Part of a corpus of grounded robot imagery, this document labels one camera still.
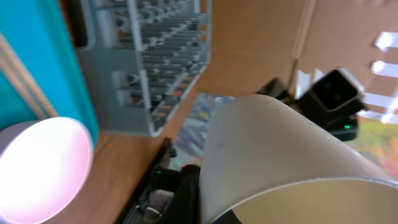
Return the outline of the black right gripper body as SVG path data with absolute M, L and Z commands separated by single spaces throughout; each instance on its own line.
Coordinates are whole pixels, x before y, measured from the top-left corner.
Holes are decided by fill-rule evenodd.
M 343 142 L 357 137 L 358 113 L 367 109 L 363 86 L 345 68 L 329 71 L 297 99 L 277 77 L 257 94 L 283 102 Z

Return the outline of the pink bowl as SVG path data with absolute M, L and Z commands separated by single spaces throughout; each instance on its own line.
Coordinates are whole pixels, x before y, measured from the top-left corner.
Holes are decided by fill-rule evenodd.
M 1 223 L 43 223 L 84 186 L 94 144 L 80 121 L 56 117 L 1 131 Z

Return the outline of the pale green cup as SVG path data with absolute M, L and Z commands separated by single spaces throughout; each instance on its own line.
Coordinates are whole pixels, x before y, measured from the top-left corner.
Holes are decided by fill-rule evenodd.
M 396 223 L 397 181 L 279 100 L 237 98 L 206 137 L 200 221 Z

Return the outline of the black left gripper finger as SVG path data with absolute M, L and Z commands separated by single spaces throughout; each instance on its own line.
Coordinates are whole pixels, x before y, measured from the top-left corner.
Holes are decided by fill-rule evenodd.
M 242 224 L 242 222 L 237 218 L 232 210 L 229 210 L 215 220 L 213 224 Z

